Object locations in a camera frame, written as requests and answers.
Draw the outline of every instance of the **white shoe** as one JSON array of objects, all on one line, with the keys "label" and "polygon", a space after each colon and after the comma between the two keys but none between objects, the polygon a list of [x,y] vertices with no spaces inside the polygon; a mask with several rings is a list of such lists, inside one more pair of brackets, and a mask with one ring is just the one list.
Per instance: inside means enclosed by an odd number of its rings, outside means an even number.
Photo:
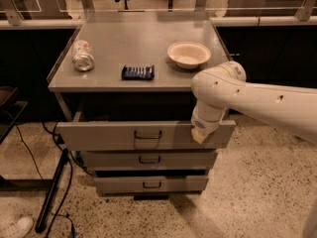
[{"label": "white shoe", "polygon": [[0,238],[23,238],[33,227],[32,217],[20,218],[17,223],[0,229]]}]

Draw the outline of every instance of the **drawer handle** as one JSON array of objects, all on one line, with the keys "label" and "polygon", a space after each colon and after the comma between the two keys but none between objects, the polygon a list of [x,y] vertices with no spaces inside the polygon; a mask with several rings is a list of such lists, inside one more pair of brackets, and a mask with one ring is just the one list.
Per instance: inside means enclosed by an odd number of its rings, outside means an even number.
[{"label": "drawer handle", "polygon": [[145,181],[143,182],[143,188],[151,188],[151,189],[153,189],[153,188],[160,188],[160,187],[161,187],[161,182],[159,182],[158,184],[154,184],[154,185],[149,185]]},{"label": "drawer handle", "polygon": [[142,159],[141,156],[139,156],[139,163],[141,164],[158,164],[160,163],[160,156],[158,156],[157,159]]},{"label": "drawer handle", "polygon": [[138,132],[135,131],[135,139],[160,139],[162,135],[162,131],[159,131],[157,136],[139,136]]}]

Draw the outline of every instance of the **terrazzo floor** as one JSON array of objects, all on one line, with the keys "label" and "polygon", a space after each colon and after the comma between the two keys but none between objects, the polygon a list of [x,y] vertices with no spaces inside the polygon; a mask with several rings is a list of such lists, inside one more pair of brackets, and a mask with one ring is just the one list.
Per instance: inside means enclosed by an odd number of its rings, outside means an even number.
[{"label": "terrazzo floor", "polygon": [[[60,214],[69,214],[77,238],[315,238],[317,226],[317,147],[241,114],[226,149],[219,149],[206,190],[172,194],[167,200],[104,197],[93,178],[73,165],[73,180]],[[52,130],[54,122],[47,123]],[[60,150],[41,123],[19,125],[45,179],[53,176]],[[37,179],[35,165],[14,128],[0,146],[5,179]],[[69,180],[65,166],[52,212]],[[30,215],[37,220],[45,194],[0,192],[0,227]],[[52,220],[49,215],[47,224]],[[35,229],[27,236],[45,237]],[[57,217],[50,237],[71,237],[70,221]]]}]

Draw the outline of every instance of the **small bowl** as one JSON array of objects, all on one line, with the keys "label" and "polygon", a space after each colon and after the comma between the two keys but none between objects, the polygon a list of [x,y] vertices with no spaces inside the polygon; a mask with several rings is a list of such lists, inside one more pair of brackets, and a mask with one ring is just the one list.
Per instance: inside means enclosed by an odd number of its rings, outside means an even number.
[{"label": "small bowl", "polygon": [[182,68],[196,68],[200,64],[207,62],[211,53],[209,49],[199,43],[180,42],[169,46],[167,54]]}]

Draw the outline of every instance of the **gray cabinet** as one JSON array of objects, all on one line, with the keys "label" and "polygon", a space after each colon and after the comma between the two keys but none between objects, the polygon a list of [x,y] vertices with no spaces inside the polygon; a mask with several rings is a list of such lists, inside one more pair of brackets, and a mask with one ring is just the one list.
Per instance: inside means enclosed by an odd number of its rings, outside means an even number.
[{"label": "gray cabinet", "polygon": [[[91,44],[95,67],[76,71],[68,51],[49,89],[67,118],[57,129],[70,150],[81,152],[98,193],[204,190],[216,149],[228,145],[235,127],[234,121],[223,121],[203,144],[191,137],[196,102],[191,79],[199,70],[227,61],[207,15],[94,13],[78,38]],[[166,51],[180,41],[204,44],[212,58],[195,70],[177,67]],[[125,64],[153,64],[156,76],[151,81],[122,80]]]}]

